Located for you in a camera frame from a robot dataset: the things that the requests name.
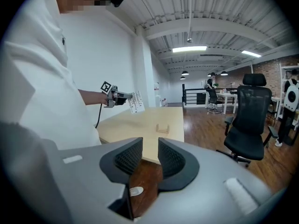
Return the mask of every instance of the wooden floor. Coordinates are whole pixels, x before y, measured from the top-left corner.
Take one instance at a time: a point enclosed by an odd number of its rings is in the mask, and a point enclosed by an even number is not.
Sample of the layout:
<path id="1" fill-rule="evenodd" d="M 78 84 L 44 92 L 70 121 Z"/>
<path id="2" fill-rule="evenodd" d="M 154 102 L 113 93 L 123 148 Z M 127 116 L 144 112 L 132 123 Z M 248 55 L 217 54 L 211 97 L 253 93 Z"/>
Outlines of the wooden floor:
<path id="1" fill-rule="evenodd" d="M 169 106 L 181 106 L 181 103 L 172 103 Z M 227 114 L 207 114 L 205 108 L 188 108 L 183 110 L 185 142 L 211 150 L 229 152 L 224 146 L 226 116 L 232 116 L 233 108 L 228 107 Z M 263 140 L 268 135 L 267 122 L 265 124 Z M 264 181 L 274 192 L 286 187 L 296 172 L 299 163 L 299 139 L 294 146 L 276 147 L 275 140 L 271 138 L 269 148 L 265 148 L 265 155 L 261 161 L 252 161 L 248 170 Z M 160 165 L 141 161 L 131 176 L 130 186 L 141 186 L 144 192 L 131 197 L 134 217 L 141 216 L 157 197 L 157 184 L 162 180 Z"/>

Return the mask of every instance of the corrugated metal ceiling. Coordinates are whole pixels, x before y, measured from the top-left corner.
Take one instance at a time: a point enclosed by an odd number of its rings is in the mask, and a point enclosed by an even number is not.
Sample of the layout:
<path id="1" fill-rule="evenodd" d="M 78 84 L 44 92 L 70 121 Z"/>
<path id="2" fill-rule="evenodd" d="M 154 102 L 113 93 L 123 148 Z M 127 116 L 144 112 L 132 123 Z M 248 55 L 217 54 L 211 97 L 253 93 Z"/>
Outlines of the corrugated metal ceiling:
<path id="1" fill-rule="evenodd" d="M 124 0 L 121 8 L 144 29 L 159 23 L 188 19 L 188 0 Z M 279 45 L 294 41 L 295 36 L 286 18 L 272 0 L 192 0 L 192 18 L 221 19 L 242 24 L 262 32 L 268 37 L 278 32 L 273 40 Z M 151 47 L 159 52 L 165 49 L 187 46 L 187 32 L 164 35 L 150 40 Z M 256 53 L 270 48 L 256 41 L 230 33 L 215 31 L 192 31 L 192 45 L 207 45 L 211 48 L 241 51 L 250 48 Z M 163 64 L 196 60 L 199 55 L 184 55 L 161 60 Z"/>

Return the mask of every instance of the white label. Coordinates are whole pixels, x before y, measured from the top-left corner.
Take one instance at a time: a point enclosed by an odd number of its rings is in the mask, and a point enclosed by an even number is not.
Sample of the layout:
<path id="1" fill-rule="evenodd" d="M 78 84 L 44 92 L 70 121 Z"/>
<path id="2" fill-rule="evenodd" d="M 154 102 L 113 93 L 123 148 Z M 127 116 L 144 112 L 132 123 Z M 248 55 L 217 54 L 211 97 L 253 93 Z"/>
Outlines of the white label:
<path id="1" fill-rule="evenodd" d="M 132 113 L 138 113 L 144 111 L 144 104 L 140 91 L 131 93 L 132 98 L 128 99 Z"/>
<path id="2" fill-rule="evenodd" d="M 79 161 L 83 159 L 81 155 L 76 155 L 76 156 L 73 156 L 73 157 L 69 157 L 69 158 L 65 158 L 64 159 L 64 163 L 71 163 L 71 162 L 75 162 L 75 161 Z"/>

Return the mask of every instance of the black cable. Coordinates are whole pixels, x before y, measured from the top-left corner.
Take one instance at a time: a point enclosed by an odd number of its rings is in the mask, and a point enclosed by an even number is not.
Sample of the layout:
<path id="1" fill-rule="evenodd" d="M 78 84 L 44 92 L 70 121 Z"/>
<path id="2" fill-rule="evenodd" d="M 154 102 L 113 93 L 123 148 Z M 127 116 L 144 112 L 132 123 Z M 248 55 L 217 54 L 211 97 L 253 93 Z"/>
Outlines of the black cable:
<path id="1" fill-rule="evenodd" d="M 99 124 L 99 121 L 100 121 L 101 110 L 102 110 L 102 104 L 101 104 L 101 107 L 100 107 L 100 112 L 99 112 L 98 122 L 97 122 L 97 124 L 95 125 L 95 128 L 98 127 L 98 124 Z"/>

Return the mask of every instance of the hand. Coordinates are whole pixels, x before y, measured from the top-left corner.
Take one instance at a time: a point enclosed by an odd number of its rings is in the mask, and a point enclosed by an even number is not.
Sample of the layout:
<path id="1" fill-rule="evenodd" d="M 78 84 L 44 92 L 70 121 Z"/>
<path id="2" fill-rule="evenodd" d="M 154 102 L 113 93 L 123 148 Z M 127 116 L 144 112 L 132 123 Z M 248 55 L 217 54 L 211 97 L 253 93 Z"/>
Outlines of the hand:
<path id="1" fill-rule="evenodd" d="M 99 104 L 107 105 L 108 96 L 104 92 L 99 93 Z"/>

